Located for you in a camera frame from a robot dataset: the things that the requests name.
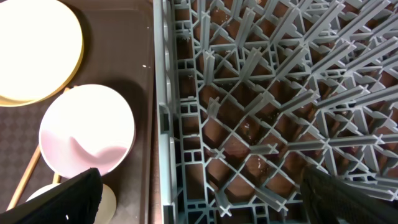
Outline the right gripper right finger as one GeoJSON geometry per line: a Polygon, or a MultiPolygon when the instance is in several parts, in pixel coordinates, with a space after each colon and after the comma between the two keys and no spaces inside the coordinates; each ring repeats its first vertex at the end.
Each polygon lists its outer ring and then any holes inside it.
{"type": "Polygon", "coordinates": [[[315,166],[302,173],[300,193],[311,223],[397,223],[397,210],[315,166]]]}

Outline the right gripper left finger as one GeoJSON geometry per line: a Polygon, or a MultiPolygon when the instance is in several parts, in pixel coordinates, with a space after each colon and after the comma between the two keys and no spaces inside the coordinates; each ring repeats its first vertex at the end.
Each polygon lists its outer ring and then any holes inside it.
{"type": "Polygon", "coordinates": [[[1,224],[95,222],[103,183],[97,168],[59,184],[1,214],[1,224]]]}

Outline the wooden chopstick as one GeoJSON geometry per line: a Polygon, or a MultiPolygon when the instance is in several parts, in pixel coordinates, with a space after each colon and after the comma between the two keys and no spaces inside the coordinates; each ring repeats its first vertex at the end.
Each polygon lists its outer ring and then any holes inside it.
{"type": "Polygon", "coordinates": [[[59,184],[60,183],[60,179],[61,179],[61,176],[58,173],[55,172],[54,175],[53,175],[52,183],[53,184],[59,184]]]}
{"type": "Polygon", "coordinates": [[[25,171],[24,171],[12,197],[11,197],[9,205],[6,208],[7,211],[15,208],[17,206],[17,204],[19,203],[19,200],[21,199],[22,194],[24,193],[25,188],[30,181],[30,178],[37,166],[37,163],[38,163],[40,157],[41,157],[41,146],[40,146],[40,143],[38,143],[32,157],[30,158],[30,161],[29,161],[27,167],[25,168],[25,171]]]}

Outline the small white cup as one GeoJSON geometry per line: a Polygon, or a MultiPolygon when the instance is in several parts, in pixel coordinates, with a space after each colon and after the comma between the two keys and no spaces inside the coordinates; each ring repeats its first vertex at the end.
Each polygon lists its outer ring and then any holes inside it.
{"type": "MultiPolygon", "coordinates": [[[[39,190],[35,191],[27,200],[32,200],[33,198],[42,195],[43,193],[51,190],[52,188],[58,186],[59,184],[49,184],[39,190]]],[[[101,202],[96,213],[94,224],[109,224],[116,212],[116,196],[110,187],[103,185],[103,191],[101,196],[101,202]]]]}

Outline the yellow plate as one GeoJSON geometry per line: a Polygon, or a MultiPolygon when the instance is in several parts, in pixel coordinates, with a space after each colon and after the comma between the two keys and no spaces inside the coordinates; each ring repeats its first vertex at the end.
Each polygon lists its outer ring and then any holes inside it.
{"type": "Polygon", "coordinates": [[[71,81],[83,59],[80,22],[55,0],[1,2],[1,106],[42,101],[71,81]]]}

